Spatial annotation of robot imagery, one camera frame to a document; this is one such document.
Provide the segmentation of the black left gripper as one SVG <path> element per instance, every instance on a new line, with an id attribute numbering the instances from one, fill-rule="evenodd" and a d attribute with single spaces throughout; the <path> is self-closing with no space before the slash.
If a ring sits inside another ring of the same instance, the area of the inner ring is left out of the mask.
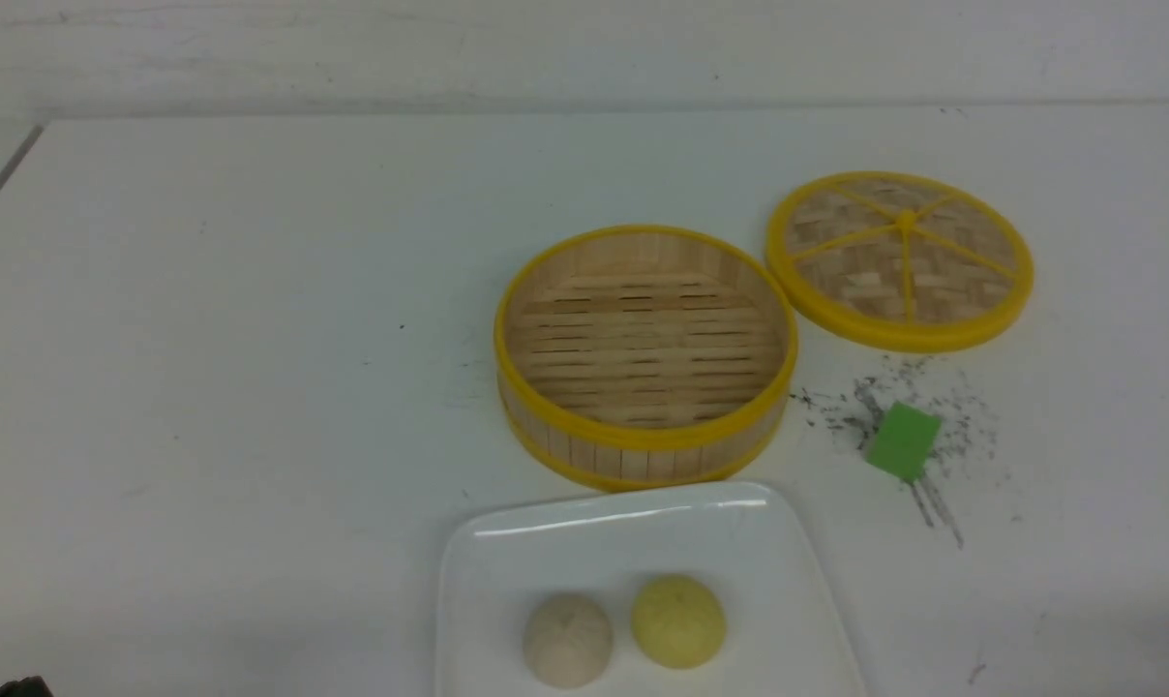
<path id="1" fill-rule="evenodd" d="M 12 679 L 0 685 L 0 697 L 44 697 L 44 679 Z"/>

